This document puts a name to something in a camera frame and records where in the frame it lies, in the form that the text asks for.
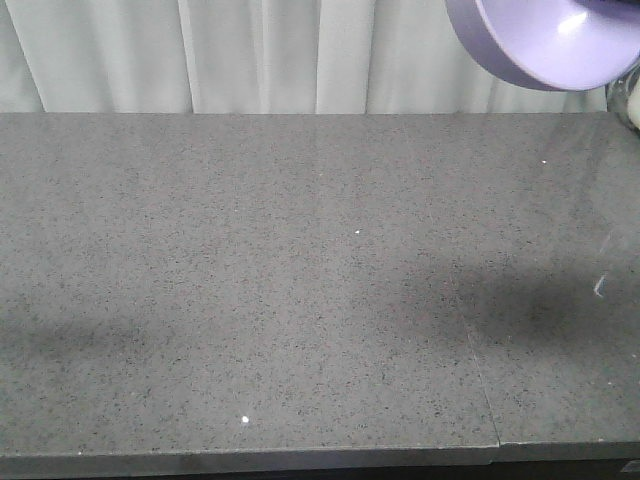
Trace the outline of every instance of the purple lamp head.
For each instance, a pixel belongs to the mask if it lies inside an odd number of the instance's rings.
[[[471,56],[538,90],[589,90],[640,55],[640,0],[446,0]]]

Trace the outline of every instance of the gray speckled countertop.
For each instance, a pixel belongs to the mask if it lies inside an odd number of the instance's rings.
[[[640,457],[607,114],[0,116],[0,476]]]

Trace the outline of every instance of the curtain fold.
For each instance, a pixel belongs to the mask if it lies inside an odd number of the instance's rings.
[[[0,111],[606,109],[491,76],[444,0],[0,0],[0,40]]]
[[[42,102],[4,0],[0,0],[0,112],[41,112]]]

